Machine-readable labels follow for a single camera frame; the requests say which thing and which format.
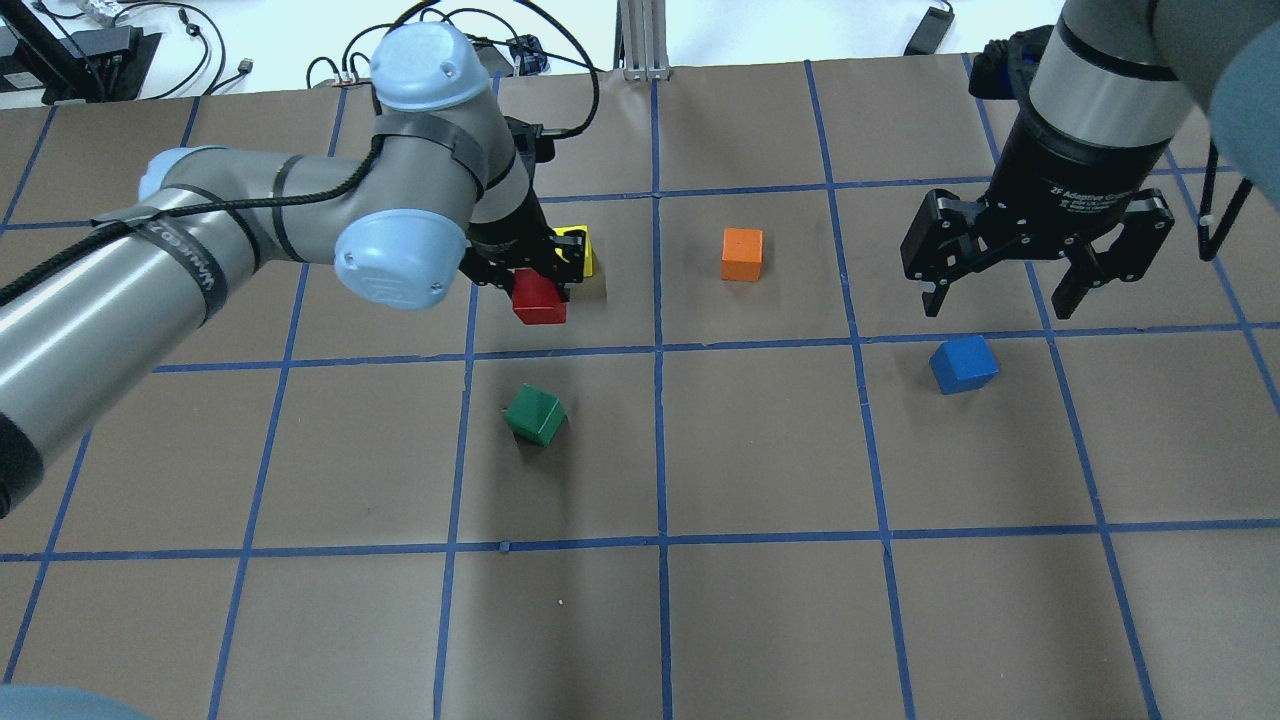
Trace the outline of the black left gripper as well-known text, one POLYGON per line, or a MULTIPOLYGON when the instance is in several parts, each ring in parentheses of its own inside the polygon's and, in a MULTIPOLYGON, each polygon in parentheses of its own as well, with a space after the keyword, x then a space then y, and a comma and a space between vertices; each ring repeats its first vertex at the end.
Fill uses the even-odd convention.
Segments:
POLYGON ((570 301, 571 286, 581 284, 579 251, 568 263, 556 255, 557 234, 530 190, 515 210, 493 222, 468 227, 470 246, 463 254, 462 273, 476 286, 513 286, 515 272, 532 269, 549 279, 561 304, 570 301))

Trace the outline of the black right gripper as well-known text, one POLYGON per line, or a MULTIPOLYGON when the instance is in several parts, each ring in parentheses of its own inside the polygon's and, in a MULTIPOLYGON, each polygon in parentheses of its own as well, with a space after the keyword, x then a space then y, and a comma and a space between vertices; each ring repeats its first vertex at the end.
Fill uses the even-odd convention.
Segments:
POLYGON ((1100 190, 1050 179, 995 181, 980 201, 931 190, 900 245, 902 273, 922 284, 923 311, 936 318, 961 278, 995 263, 1066 252, 1070 266, 1051 297, 1055 316, 1066 320, 1092 290, 1142 279, 1170 236, 1175 220, 1164 193, 1135 193, 1134 186, 1100 190), (1117 224, 1111 245, 1094 250, 1091 241, 1117 224))

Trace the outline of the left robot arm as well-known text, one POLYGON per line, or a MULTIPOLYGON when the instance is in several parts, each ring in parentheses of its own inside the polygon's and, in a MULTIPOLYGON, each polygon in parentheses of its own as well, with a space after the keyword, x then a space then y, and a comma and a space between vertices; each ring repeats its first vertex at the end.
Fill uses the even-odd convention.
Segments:
POLYGON ((266 264, 329 264, 352 293, 436 306, 456 277, 515 296, 582 282, 581 231, 532 186, 550 159, 507 117, 471 40, 404 18, 371 58, 378 101, 357 161, 204 145, 156 155, 138 201, 3 288, 3 512, 266 264))

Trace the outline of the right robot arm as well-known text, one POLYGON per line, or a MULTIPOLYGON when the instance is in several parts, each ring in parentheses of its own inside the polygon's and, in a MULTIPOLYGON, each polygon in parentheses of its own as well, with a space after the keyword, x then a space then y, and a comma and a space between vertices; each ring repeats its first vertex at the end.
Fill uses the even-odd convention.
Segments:
POLYGON ((1142 279, 1170 234, 1164 196, 1144 182, 1193 109, 1243 187, 1199 256, 1216 258, 1238 206, 1277 201, 1275 1, 1068 1, 1055 26, 989 44, 969 92, 1018 115, 987 191, 922 201, 900 255, 927 316, 950 287, 1006 261, 1068 260, 1052 296, 1070 318, 1092 291, 1142 279))

